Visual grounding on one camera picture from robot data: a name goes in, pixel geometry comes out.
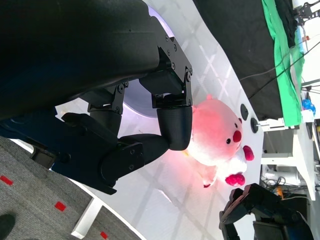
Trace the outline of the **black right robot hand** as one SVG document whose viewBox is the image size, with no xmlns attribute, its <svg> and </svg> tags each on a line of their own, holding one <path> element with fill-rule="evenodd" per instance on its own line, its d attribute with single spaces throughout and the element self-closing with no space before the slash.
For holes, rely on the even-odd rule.
<svg viewBox="0 0 320 240">
<path fill-rule="evenodd" d="M 225 240 L 239 240 L 234 223 L 254 214 L 252 222 L 257 240 L 313 240 L 312 231 L 303 215 L 287 207 L 277 195 L 253 183 L 244 190 L 231 191 L 229 201 L 219 213 L 219 229 Z"/>
</svg>

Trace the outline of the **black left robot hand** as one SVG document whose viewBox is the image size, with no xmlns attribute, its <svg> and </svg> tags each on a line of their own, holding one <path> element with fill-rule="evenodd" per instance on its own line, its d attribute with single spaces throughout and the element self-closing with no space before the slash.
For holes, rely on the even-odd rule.
<svg viewBox="0 0 320 240">
<path fill-rule="evenodd" d="M 1 136 L 108 195 L 119 178 L 188 147 L 191 75 L 179 43 L 141 0 L 0 3 Z M 118 137 L 132 80 L 150 92 L 160 134 Z"/>
</svg>

